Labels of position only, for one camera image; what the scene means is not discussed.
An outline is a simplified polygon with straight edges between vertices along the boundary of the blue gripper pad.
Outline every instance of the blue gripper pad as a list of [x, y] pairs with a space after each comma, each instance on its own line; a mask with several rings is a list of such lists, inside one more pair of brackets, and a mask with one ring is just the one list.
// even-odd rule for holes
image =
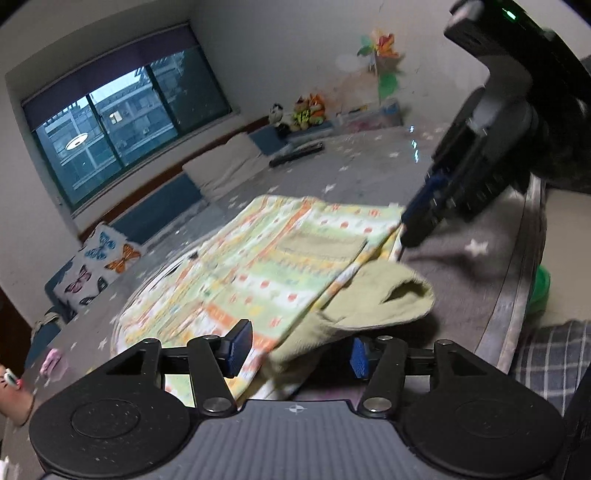
[[240, 373], [240, 369], [251, 351], [251, 346], [252, 323], [248, 322], [246, 326], [240, 330], [230, 346], [230, 354], [228, 355], [227, 360], [229, 377], [235, 377]]
[[349, 364], [357, 378], [369, 378], [369, 360], [365, 351], [365, 344], [359, 338], [353, 340]]
[[402, 214], [402, 223], [408, 223], [409, 218], [413, 215], [413, 213], [428, 204], [431, 199], [433, 198], [433, 194], [436, 191], [442, 189], [445, 185], [449, 182], [448, 178], [441, 174], [437, 173], [432, 175], [425, 181], [425, 185], [418, 193], [414, 196], [414, 198], [408, 204], [406, 210]]

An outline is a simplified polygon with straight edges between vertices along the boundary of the orange butterfly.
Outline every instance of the orange butterfly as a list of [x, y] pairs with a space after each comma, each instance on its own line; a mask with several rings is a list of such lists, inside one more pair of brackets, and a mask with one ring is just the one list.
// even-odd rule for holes
[[141, 257], [142, 254], [137, 250], [134, 250], [130, 244], [123, 245], [123, 258], [115, 260], [105, 266], [109, 270], [115, 270], [117, 273], [123, 273], [125, 271], [125, 262], [133, 260], [134, 258]]

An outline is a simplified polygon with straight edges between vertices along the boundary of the stuffed animal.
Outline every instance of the stuffed animal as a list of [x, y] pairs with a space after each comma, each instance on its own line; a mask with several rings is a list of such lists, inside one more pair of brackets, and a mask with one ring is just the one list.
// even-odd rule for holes
[[292, 132], [307, 130], [310, 126], [310, 101], [300, 97], [294, 105], [293, 123], [290, 125]]
[[283, 118], [283, 107], [279, 103], [274, 103], [269, 111], [269, 124], [277, 126]]
[[326, 120], [324, 101], [318, 94], [310, 94], [310, 125], [322, 125]]

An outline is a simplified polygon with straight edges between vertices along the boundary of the pillow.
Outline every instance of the pillow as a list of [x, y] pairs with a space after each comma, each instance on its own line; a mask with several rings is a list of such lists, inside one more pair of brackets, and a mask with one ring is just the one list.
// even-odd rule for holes
[[54, 287], [56, 296], [74, 311], [88, 305], [107, 286], [135, 263], [144, 250], [141, 245], [100, 223], [72, 259], [72, 267]]
[[219, 200], [268, 166], [269, 159], [241, 133], [185, 163], [183, 170], [207, 199]]
[[564, 415], [591, 362], [591, 321], [534, 329], [519, 341], [510, 376]]

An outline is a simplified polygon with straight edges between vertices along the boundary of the bed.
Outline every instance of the bed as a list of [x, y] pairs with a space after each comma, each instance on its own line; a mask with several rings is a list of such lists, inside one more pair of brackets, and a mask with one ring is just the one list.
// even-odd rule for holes
[[[313, 196], [329, 203], [404, 205], [421, 186], [444, 129], [444, 125], [414, 125], [327, 138], [322, 153], [265, 169], [204, 210], [176, 222], [169, 235], [162, 236], [53, 340], [50, 348], [61, 349], [67, 365], [58, 378], [39, 377], [43, 355], [27, 370], [23, 378], [34, 389], [36, 404], [107, 361], [112, 356], [113, 331], [129, 299], [255, 197]], [[449, 338], [507, 372], [543, 248], [543, 218], [543, 185], [533, 177], [525, 197], [507, 191], [473, 224], [449, 222], [419, 248], [404, 251], [401, 261], [433, 285], [437, 300], [426, 318], [389, 333], [421, 348]], [[295, 397], [358, 400], [362, 385], [350, 373], [335, 371], [339, 364], [334, 359], [346, 355], [344, 350], [337, 344]], [[6, 455], [19, 465], [21, 478], [41, 475], [26, 424], [14, 428], [8, 422], [2, 448], [2, 456]]]

